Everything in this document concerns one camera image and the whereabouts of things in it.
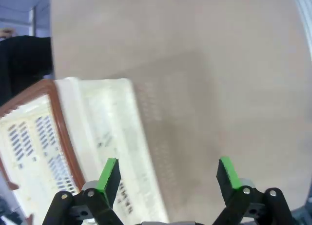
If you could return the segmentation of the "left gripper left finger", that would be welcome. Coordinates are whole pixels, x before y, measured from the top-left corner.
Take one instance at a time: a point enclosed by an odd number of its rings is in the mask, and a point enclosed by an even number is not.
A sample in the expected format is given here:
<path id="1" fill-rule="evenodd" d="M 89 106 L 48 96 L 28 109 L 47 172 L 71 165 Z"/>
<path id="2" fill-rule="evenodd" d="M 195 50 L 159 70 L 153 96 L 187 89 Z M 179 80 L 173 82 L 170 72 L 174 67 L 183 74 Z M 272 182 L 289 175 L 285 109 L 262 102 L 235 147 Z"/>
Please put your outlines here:
<path id="1" fill-rule="evenodd" d="M 120 183 L 119 161 L 109 158 L 95 187 L 73 195 L 68 191 L 55 194 L 43 220 L 44 225 L 81 225 L 87 220 L 97 225 L 120 225 L 113 204 Z"/>

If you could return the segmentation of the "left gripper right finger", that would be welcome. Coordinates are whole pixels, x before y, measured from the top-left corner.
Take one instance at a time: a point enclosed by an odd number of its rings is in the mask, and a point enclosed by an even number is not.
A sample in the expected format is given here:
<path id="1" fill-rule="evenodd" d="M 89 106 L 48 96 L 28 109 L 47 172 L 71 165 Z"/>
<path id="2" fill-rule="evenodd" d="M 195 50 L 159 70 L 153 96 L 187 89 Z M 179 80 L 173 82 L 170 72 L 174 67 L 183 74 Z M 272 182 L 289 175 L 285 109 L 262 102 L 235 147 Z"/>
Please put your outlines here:
<path id="1" fill-rule="evenodd" d="M 215 225 L 239 225 L 243 218 L 252 218 L 257 225 L 293 223 L 282 191 L 273 187 L 260 192 L 255 187 L 244 185 L 229 157 L 219 159 L 216 178 L 225 208 L 214 221 Z"/>

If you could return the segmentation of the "person's left hand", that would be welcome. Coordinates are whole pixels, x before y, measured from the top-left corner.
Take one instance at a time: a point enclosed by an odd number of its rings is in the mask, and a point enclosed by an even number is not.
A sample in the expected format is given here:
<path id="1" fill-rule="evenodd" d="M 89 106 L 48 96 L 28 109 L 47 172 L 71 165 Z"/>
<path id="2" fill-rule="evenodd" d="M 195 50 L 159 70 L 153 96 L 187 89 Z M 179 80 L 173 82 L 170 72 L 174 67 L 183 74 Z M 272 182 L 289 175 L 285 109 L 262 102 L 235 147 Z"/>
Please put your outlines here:
<path id="1" fill-rule="evenodd" d="M 15 30 L 14 28 L 1 28 L 0 29 L 0 38 L 7 39 L 14 35 Z"/>

